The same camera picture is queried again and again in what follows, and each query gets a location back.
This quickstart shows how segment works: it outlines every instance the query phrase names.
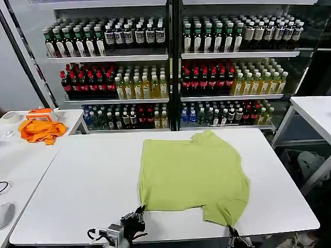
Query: bottle label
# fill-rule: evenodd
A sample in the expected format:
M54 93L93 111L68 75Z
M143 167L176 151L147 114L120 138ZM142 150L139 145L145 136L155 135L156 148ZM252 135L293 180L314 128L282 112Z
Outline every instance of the bottle label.
M256 28L254 32L254 40L262 40L264 28Z
M230 51L230 46L231 46L231 42L232 42L232 37L227 37L225 39L225 46L224 46L224 52L228 53Z
M274 40L281 40L281 37L283 37L284 29L276 28L274 33Z
M209 85L210 87L215 87L215 85L216 85L216 81L209 81L209 82L208 82L208 85Z
M129 32L123 32L124 33L124 40L125 40L125 43L127 44L131 44L133 43L133 35L132 35L132 32L129 31Z
M301 28L296 28L293 31L292 40L298 41L300 39L301 32L302 32L302 29Z
M71 91L71 86L70 85L64 86L63 89L65 91Z
M219 52L219 48L221 47L221 41L222 41L222 37L216 37L215 38L214 53Z
M224 81L218 80L218 81L216 81L216 84L217 84L218 87L223 87Z
M201 86L201 87L206 87L206 86L207 86L207 81L205 81L205 82L200 81L200 86Z
M168 120L163 120L162 121L162 127L167 128L168 127Z
M205 53L209 52L211 43L212 43L212 38L211 37L206 37L206 39L205 39L205 49L204 49Z
M237 83L235 89L234 89L234 95L240 95L240 89L242 88L242 84Z
M117 88L118 98L124 99L124 94L122 88Z
M164 30L156 31L156 42L157 43L164 43L166 41L166 33Z
M161 97L165 98L167 96L167 86L161 85Z
M117 121L117 122L116 122L116 125L117 125L117 128L118 128L118 129L122 129L122 122Z
M70 56L71 56L71 57L76 57L76 55L75 55L75 53L74 53L74 49L73 49L73 45L72 45L72 43L71 43L70 41L67 41L67 42L66 42L66 46L67 46L67 48L68 48L68 51L69 51L69 53L70 53Z
M250 88L250 84L247 84L247 83L246 83L245 88L244 88L243 95L248 95L248 93L249 93L249 88Z
M266 28L263 35L263 40L271 40L273 37L274 28Z
M236 40L234 42L234 48L233 48L234 52L239 52L240 45L242 44L242 39L243 38L241 36L236 37Z
M114 33L105 33L104 37L106 39L107 44L115 44L115 38L114 38Z
M285 83L280 83L277 90L277 94L281 94L283 92L284 87L285 87Z
M225 83L226 83L226 85L227 85L227 86L231 87L231 86L232 86L232 84L233 84L233 81L228 81L228 80L226 80L226 82L225 82Z
M155 128L160 128L160 121L159 120L155 120Z
M283 40L290 40L293 34L293 28L285 28Z
M139 44L143 44L145 42L144 31L136 31L136 41Z
M123 32L114 32L116 44L123 44L124 43L122 34L123 34Z
M55 58L55 49L52 43L46 42L46 47L48 49L51 58Z
M60 51L61 56L66 57L66 50L64 49L63 43L58 41L56 45L58 50Z
M126 97L128 99L131 99L132 98L131 89L129 87L127 87L127 88L125 88L125 92L126 92Z
M155 42L155 33L154 33L154 31L146 31L146 40L147 40L147 43L154 43Z
M184 52L185 53L189 53L191 49L191 38L190 37L186 37L184 39Z
M149 99L149 87L143 86L144 99Z
M76 45L77 45L77 48L78 48L78 51L79 51L79 54L81 55L81 57L85 57L83 42L77 41Z
M245 28L245 40L252 40L254 35L254 28Z
M106 51L104 49L103 41L98 40L97 45L98 45L98 49L99 49L99 52L100 52L100 56L106 56Z
M198 53L200 51L200 44L201 44L201 38L200 37L196 37L194 39L194 52Z
M94 50L93 42L88 40L86 42L86 45L87 45L90 56L94 57L95 56L95 50Z

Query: beverage bottle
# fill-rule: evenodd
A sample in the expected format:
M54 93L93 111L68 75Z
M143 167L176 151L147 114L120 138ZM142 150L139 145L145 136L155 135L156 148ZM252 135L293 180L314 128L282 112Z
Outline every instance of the beverage bottle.
M184 53L189 53L190 50L191 50L191 24L185 23Z
M274 43L274 49L279 49L279 45L281 43L281 39L284 34L284 22L280 22L279 25L275 28L274 37L273 37L273 43Z
M208 82L208 91L210 96L216 96L217 95L217 88L216 88L216 68L212 70L212 73L210 74L209 77L209 82Z
M67 57L67 47L65 46L65 43L63 41L63 38L60 34L60 31L58 28L54 28L53 29L53 34L55 36L55 44L57 46L57 49L58 49L58 56L59 57Z
M255 32L254 22L250 22L249 25L245 28L245 34L244 34L245 50L249 50L252 48L254 32Z
M275 108L270 107L267 114L264 116L264 125L272 125L272 118L273 118L273 112L275 111Z
M239 107L236 110L236 113L235 113L235 116L234 116L234 122L235 123L240 123L242 117L243 117L243 108L242 107Z
M234 108L230 108L228 112L227 124L232 124L234 122Z
M225 43L224 43L224 52L228 53L230 51L231 43L232 43L232 28L233 23L228 23L227 34L225 35Z
M156 75L152 75L152 98L161 98L160 84Z
M48 50L47 55L50 58L56 58L56 52L58 52L56 42L53 42L53 39L51 38L50 31L47 28L43 29L42 32L43 32L43 35L45 37L45 45L46 45L47 50Z
M222 28L223 28L222 23L216 24L215 33L214 33L214 45L213 45L214 53L220 52L222 37L223 37Z
M124 41L124 33L120 25L115 25L114 37L117 48L123 49L125 47L125 43L124 43L125 41Z
M242 45L242 39L243 39L243 27L244 24L242 22L239 22L237 25L236 35L234 36L234 47L233 52L239 52L240 46Z
M255 50L260 49L264 29L264 22L259 22L259 25L255 28L253 36L253 49Z
M205 42L204 52L209 53L210 45L212 44L212 24L211 23L206 23L204 42Z
M163 23L159 22L156 29L156 43L158 47L164 47L166 43L166 30L162 27Z
M284 71L281 75L281 80L278 82L278 85L276 86L276 94L282 94L285 84L286 84L286 78L289 75L287 71Z
M252 80L251 85L250 85L249 95L257 95L258 94L260 77L261 77L261 74L259 72L256 72L255 77Z
M203 74L200 79L200 95L207 96L207 85L208 85L208 77L207 77L207 68L203 69Z
M196 23L195 32L193 35L193 47L195 53L198 53L200 51L200 46L201 46L201 23Z
M258 117L256 118L255 120L255 125L262 125L264 123L264 118L265 118L265 115L266 115L266 108L265 107L262 107L261 108L261 112L260 114L258 115Z
M274 22L269 22L268 26L265 27L261 46L262 49L269 50L271 48L272 38L275 32Z
M240 94L241 95L249 95L249 89L251 86L251 80L252 80L253 74L251 72L248 72L246 74L246 78L242 84L242 88L240 89Z
M243 116L242 116L243 124L246 124L246 125L249 124L250 111L251 111L251 106L247 105L244 109Z
M228 109L224 108L223 109L223 113L222 113L222 117L221 117L221 125L224 126L227 123L227 119L228 119Z
M242 84L243 84L243 74L240 72L237 75L237 79L234 81L232 87L231 87L231 93L234 96L238 96L240 95L240 90L242 88Z
M267 94L275 94L276 93L276 87L279 83L279 72L275 71L272 80L269 83L269 86L267 88Z

